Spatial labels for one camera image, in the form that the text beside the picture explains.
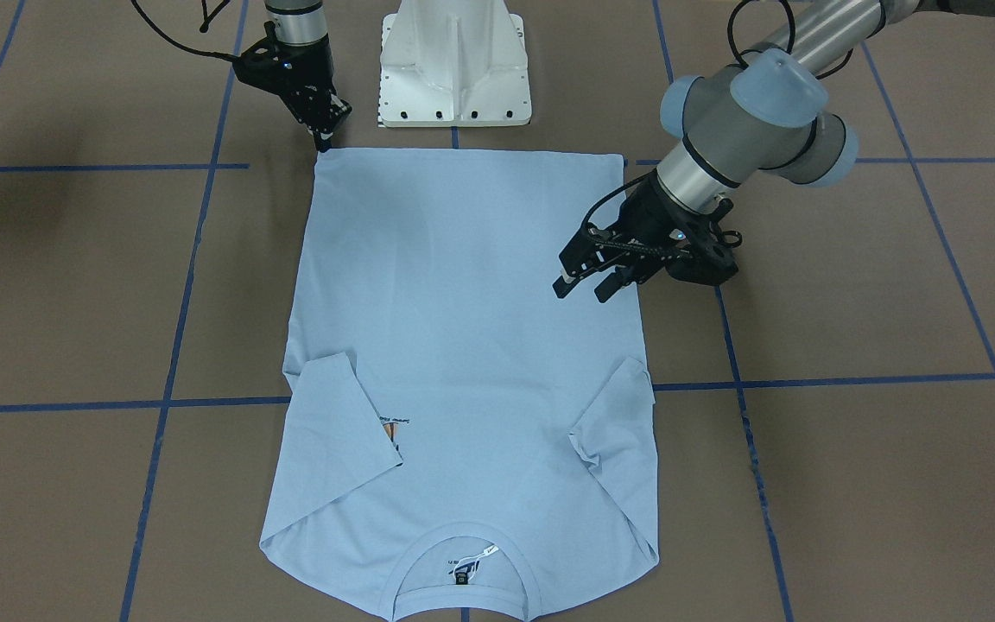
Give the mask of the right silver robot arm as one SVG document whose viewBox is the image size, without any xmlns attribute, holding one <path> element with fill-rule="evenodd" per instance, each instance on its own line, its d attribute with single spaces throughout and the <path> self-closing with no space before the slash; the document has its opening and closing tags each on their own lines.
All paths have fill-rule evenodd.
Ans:
<svg viewBox="0 0 995 622">
<path fill-rule="evenodd" d="M 321 1 L 266 1 L 271 40 L 277 46 L 282 99 L 295 119 L 307 127 L 320 153 L 328 152 L 352 104 L 334 83 L 334 55 Z"/>
</svg>

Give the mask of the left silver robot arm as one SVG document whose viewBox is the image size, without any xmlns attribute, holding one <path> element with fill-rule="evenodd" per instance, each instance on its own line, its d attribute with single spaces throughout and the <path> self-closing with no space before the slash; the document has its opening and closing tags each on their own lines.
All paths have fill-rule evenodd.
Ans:
<svg viewBox="0 0 995 622">
<path fill-rule="evenodd" d="M 786 8 L 785 27 L 746 48 L 729 40 L 732 62 L 712 76 L 684 76 L 661 99 L 660 122 L 676 146 L 619 189 L 615 223 L 585 217 L 560 252 L 553 284 L 565 298 L 595 273 L 600 302 L 660 271 L 678 281 L 721 286 L 738 273 L 741 233 L 722 227 L 732 194 L 765 172 L 802 187 L 842 180 L 859 138 L 827 111 L 822 79 L 861 42 L 915 13 L 995 17 L 995 1 L 814 1 Z"/>
</svg>

